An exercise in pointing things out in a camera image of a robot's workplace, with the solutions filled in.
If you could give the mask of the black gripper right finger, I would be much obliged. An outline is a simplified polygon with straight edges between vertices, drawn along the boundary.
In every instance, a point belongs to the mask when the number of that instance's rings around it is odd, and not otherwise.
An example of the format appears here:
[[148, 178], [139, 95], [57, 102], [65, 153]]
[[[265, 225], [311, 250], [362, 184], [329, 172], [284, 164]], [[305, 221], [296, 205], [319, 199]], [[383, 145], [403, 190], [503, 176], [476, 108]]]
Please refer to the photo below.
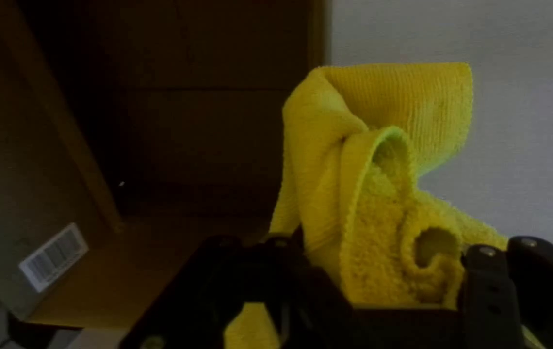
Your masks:
[[470, 246], [463, 263], [463, 349], [553, 349], [553, 244], [513, 236]]

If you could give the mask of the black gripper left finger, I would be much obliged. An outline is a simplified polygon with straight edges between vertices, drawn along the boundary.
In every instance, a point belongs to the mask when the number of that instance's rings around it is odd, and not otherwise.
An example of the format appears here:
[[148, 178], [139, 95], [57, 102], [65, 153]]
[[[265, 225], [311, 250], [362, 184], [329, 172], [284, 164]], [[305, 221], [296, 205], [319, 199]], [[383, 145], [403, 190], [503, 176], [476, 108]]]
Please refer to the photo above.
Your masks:
[[276, 349], [348, 347], [348, 300], [294, 232], [251, 246], [210, 238], [119, 349], [226, 349], [226, 331], [253, 304], [267, 310]]

